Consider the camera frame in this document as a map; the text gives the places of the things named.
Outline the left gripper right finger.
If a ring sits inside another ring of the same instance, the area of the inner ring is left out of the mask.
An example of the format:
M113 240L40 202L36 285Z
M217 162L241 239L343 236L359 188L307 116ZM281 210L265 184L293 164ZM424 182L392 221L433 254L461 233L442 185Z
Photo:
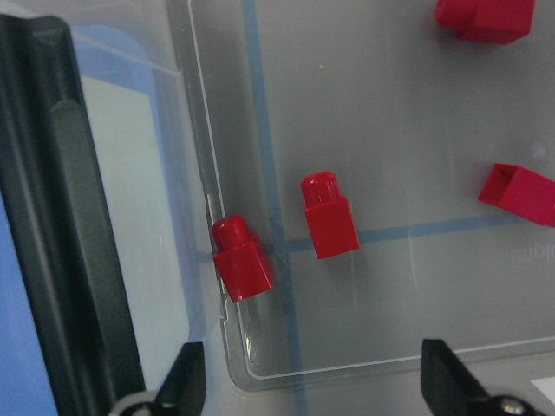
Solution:
M540 415L521 398L491 395L441 339L421 344L421 394L433 415Z

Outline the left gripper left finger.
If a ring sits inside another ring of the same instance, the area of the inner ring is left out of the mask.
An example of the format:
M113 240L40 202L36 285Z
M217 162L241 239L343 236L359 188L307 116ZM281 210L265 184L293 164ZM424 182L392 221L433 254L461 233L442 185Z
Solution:
M153 402L154 415L201 415L205 404L205 355L200 341L185 343Z

